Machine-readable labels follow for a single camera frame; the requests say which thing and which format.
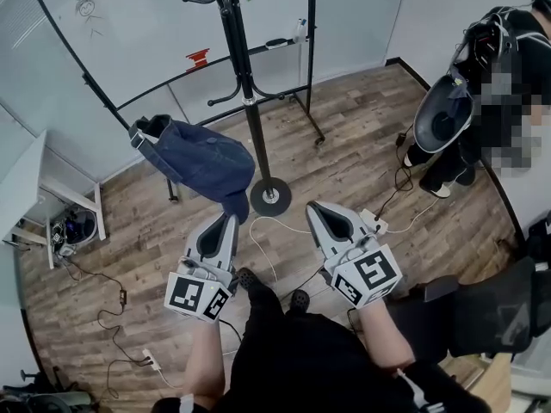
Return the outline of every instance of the person's left arm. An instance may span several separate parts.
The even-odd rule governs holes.
[[[184,392],[194,395],[195,404],[211,410],[224,395],[225,387],[220,324],[197,320],[184,374]]]

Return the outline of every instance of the whiteboard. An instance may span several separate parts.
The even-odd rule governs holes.
[[[216,3],[42,0],[88,73],[117,107],[196,65],[229,55]],[[241,0],[248,47],[290,39],[308,0]]]

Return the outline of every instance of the white cable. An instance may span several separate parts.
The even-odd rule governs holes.
[[[257,217],[256,219],[253,220],[253,222],[251,223],[251,227],[249,228],[249,236],[251,236],[251,240],[262,251],[262,253],[264,254],[264,257],[266,257],[266,260],[268,260],[269,266],[272,268],[272,272],[274,273],[275,283],[277,283],[277,274],[276,274],[276,269],[274,268],[274,264],[271,262],[269,257],[266,255],[266,252],[262,249],[262,246],[260,246],[260,243],[257,242],[255,240],[255,238],[252,236],[252,226],[257,222],[257,220],[260,220],[260,219],[275,220],[278,224],[280,224],[282,226],[285,226],[288,230],[291,230],[291,231],[294,231],[294,232],[300,232],[301,234],[312,234],[312,233],[310,231],[295,230],[295,228],[291,228],[290,226],[285,225],[284,223],[280,222],[278,219],[274,219],[273,217],[261,216],[261,217]]]
[[[169,386],[171,389],[174,389],[174,390],[182,390],[183,386],[182,387],[175,387],[173,386],[171,383],[169,383],[169,381],[166,380],[166,378],[164,377],[163,375],[163,372],[161,372],[161,370],[159,369],[158,370],[158,374],[161,375],[161,378],[163,379],[164,383]]]
[[[461,176],[463,173],[465,173],[465,171],[467,171],[467,169],[464,169],[459,175],[457,175],[457,177],[454,179],[453,182],[451,182],[449,184],[449,188],[452,188],[455,181],[457,181],[457,179],[459,178],[459,176]],[[405,228],[404,230],[400,230],[400,231],[387,231],[388,234],[400,234],[401,232],[406,232],[406,231],[409,231],[413,224],[415,223],[415,221],[417,219],[419,219],[423,214],[425,214],[427,211],[429,211],[440,199],[442,199],[441,197],[439,197],[438,199],[436,199],[434,202],[432,202],[428,207],[426,207],[421,213],[419,213],[417,216],[415,216],[412,220],[412,222],[410,223],[410,225]]]

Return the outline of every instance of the round black base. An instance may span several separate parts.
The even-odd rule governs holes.
[[[275,217],[283,214],[291,205],[293,198],[291,189],[281,179],[272,177],[272,186],[274,189],[275,201],[271,200],[266,193],[266,183],[264,180],[258,181],[251,190],[251,205],[253,209],[261,216]]]

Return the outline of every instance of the red object on whiteboard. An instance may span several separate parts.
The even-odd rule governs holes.
[[[195,52],[195,53],[192,53],[191,55],[188,55],[186,58],[187,59],[193,59],[194,62],[195,62],[195,65],[192,68],[187,69],[186,71],[189,72],[189,71],[192,71],[193,69],[197,69],[199,67],[207,65],[208,64],[208,61],[207,61],[207,52],[208,51],[210,51],[210,49],[203,49],[202,51]]]

